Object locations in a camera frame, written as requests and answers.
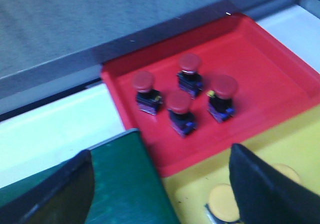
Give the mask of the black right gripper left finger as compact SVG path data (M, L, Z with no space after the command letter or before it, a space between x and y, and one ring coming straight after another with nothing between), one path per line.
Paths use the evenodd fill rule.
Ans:
M83 224L95 193L92 155L82 150L0 209L2 224Z

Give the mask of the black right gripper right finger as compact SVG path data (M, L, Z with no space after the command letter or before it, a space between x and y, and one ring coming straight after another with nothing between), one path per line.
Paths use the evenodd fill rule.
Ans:
M241 144L232 144L229 180L246 224L318 224L320 197Z

